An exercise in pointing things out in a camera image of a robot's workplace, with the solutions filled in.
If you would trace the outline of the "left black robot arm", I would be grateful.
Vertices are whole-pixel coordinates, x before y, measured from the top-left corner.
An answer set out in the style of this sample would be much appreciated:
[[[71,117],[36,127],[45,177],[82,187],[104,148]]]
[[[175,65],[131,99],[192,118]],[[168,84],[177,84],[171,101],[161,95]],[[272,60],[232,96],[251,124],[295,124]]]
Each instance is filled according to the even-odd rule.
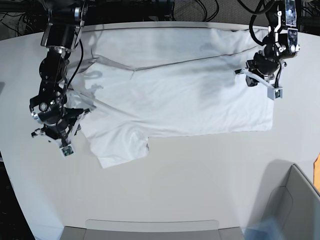
[[[246,62],[250,73],[266,80],[275,78],[273,86],[280,86],[282,61],[293,58],[300,50],[298,44],[297,10],[294,0],[260,0],[249,22],[251,38],[263,50],[255,53],[253,59]],[[258,15],[265,15],[268,20],[268,34],[263,40],[256,37],[253,25]]]

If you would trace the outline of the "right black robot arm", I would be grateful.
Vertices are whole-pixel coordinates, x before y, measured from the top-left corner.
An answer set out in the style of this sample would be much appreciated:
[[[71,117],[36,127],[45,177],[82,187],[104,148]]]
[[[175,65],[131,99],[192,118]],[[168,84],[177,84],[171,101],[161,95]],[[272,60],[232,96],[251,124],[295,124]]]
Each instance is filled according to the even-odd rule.
[[[81,108],[66,108],[67,90],[72,78],[67,77],[69,57],[77,46],[82,45],[81,34],[88,12],[87,0],[42,0],[48,13],[48,23],[41,39],[47,49],[46,57],[39,66],[41,78],[38,95],[29,101],[34,120],[43,127],[35,130],[32,137],[45,135],[69,143],[70,132],[76,132]]]

